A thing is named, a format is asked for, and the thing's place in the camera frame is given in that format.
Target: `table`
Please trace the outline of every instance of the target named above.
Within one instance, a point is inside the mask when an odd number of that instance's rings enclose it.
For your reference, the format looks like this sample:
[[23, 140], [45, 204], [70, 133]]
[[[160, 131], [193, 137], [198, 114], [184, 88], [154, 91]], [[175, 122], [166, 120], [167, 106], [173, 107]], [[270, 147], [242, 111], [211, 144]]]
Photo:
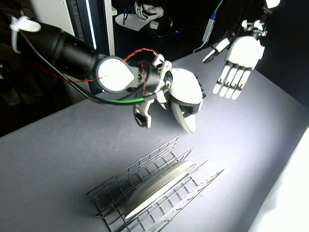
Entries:
[[195, 134], [158, 105], [147, 130], [136, 125], [131, 106], [85, 100], [2, 137], [0, 231], [106, 231], [85, 194], [176, 135], [175, 153], [193, 147], [211, 171], [225, 171], [165, 231], [247, 231], [309, 111], [257, 71], [237, 101], [213, 95], [226, 52], [201, 64], [206, 52], [174, 62], [196, 73], [208, 94]]

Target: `dish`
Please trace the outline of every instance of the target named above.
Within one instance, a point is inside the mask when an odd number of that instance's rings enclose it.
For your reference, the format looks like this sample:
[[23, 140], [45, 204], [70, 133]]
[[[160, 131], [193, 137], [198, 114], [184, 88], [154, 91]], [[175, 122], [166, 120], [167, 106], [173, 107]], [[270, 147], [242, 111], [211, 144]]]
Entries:
[[195, 115], [189, 115], [187, 117], [183, 117], [185, 110], [181, 110], [180, 106], [175, 103], [171, 103], [171, 107], [173, 110], [173, 114], [177, 122], [181, 125], [189, 133], [195, 133], [197, 130], [197, 121]]
[[194, 167], [195, 163], [191, 161], [172, 163], [141, 184], [126, 203], [125, 219], [151, 205], [182, 180]]

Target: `wire rack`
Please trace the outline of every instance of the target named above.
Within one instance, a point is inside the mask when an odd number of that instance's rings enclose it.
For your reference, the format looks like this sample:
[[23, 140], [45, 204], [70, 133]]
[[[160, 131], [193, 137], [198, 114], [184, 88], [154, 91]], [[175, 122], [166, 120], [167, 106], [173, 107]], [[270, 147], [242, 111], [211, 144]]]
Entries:
[[161, 231], [222, 173], [223, 170], [198, 184], [194, 176], [206, 164], [205, 161], [138, 215], [125, 219], [124, 206], [134, 189], [166, 165], [184, 160], [191, 153], [192, 149], [175, 156], [173, 149], [177, 140], [178, 136], [87, 193], [99, 209], [96, 216], [103, 219], [110, 232]]

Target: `led light strip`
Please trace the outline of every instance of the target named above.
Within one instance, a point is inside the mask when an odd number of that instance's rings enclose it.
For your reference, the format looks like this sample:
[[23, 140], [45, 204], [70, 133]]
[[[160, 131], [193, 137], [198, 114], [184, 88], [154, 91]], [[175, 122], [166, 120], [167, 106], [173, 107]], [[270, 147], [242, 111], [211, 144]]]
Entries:
[[90, 13], [89, 0], [86, 0], [86, 8], [87, 8], [88, 19], [89, 19], [89, 24], [90, 24], [92, 43], [93, 43], [93, 47], [96, 49], [97, 48], [97, 43], [96, 43], [95, 33], [93, 31], [93, 25], [92, 25], [91, 13]]

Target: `robotic hand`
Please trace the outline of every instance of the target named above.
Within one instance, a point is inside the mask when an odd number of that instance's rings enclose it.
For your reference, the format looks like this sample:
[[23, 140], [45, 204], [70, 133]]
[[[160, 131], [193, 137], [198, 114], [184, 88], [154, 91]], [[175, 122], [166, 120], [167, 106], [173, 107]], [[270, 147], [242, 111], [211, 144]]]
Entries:
[[[134, 105], [137, 123], [150, 128], [148, 109], [157, 100], [164, 109], [171, 105], [180, 125], [188, 132], [195, 132], [195, 114], [200, 110], [205, 97], [201, 84], [192, 72], [172, 68], [171, 62], [161, 54], [150, 49], [140, 49], [139, 51], [153, 52], [156, 55], [154, 61], [151, 64], [146, 61], [128, 64], [128, 59], [134, 53], [124, 60], [105, 56], [60, 28], [31, 21], [25, 16], [18, 19], [12, 17], [10, 29], [11, 46], [15, 52], [27, 54], [39, 65], [53, 70], [95, 103]], [[96, 83], [110, 93], [129, 91], [129, 96], [132, 96], [132, 92], [138, 94], [138, 90], [142, 90], [142, 97], [129, 100], [102, 99], [81, 88], [62, 73], [79, 80], [87, 77], [87, 81]]]
[[[267, 10], [276, 7], [279, 2], [280, 0], [266, 0]], [[225, 58], [223, 70], [213, 89], [213, 93], [217, 94], [222, 86], [220, 96], [233, 100], [238, 98], [251, 71], [255, 69], [258, 61], [262, 58], [265, 47], [260, 44], [260, 38], [267, 35], [265, 24], [260, 20], [253, 23], [244, 20], [241, 26], [248, 35], [236, 39], [233, 36], [228, 36], [220, 41], [202, 60], [202, 62], [208, 62], [233, 42]]]
[[135, 14], [147, 23], [162, 17], [164, 13], [162, 7], [153, 7], [147, 4], [138, 5], [137, 1], [134, 3], [134, 9]]

